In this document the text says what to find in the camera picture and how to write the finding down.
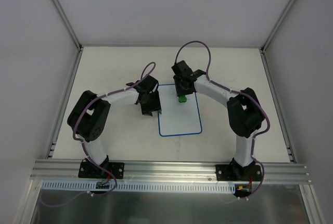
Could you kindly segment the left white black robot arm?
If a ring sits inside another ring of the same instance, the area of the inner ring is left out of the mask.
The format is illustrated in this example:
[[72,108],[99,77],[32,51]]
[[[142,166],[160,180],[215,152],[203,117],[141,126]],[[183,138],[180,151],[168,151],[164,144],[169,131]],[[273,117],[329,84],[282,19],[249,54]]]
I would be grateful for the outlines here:
[[90,90],[82,93],[70,113],[67,124],[73,131],[73,138],[81,142],[90,171],[98,178],[108,173],[109,158],[104,151],[101,134],[109,114],[128,105],[140,105],[143,115],[161,113],[158,92],[159,82],[148,75],[125,88],[98,95]]

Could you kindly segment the blue framed small whiteboard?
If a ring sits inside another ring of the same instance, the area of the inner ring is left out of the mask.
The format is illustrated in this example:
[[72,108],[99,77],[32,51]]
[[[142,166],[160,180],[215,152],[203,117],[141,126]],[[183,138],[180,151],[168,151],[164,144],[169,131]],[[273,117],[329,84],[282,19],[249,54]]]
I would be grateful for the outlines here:
[[195,93],[187,95],[185,102],[180,102],[174,84],[162,84],[158,91],[161,103],[158,127],[161,137],[195,135],[202,132]]

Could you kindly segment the green whiteboard eraser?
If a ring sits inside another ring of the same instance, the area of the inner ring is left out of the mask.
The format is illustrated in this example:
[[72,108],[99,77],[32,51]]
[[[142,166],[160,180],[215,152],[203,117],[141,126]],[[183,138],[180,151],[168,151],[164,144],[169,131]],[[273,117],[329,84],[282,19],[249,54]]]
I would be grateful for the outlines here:
[[187,97],[185,95],[181,95],[178,97],[178,102],[179,103],[185,103],[187,102]]

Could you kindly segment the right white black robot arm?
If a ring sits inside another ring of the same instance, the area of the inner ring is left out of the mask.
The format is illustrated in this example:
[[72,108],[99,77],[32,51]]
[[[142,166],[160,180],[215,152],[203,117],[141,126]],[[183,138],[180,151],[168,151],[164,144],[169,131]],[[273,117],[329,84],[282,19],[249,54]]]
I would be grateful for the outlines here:
[[261,128],[264,113],[258,98],[251,88],[234,91],[208,79],[206,72],[192,69],[180,61],[172,66],[176,94],[179,98],[193,93],[200,93],[221,103],[227,108],[228,121],[236,135],[234,158],[225,169],[225,173],[237,180],[245,180],[255,166],[253,139]]

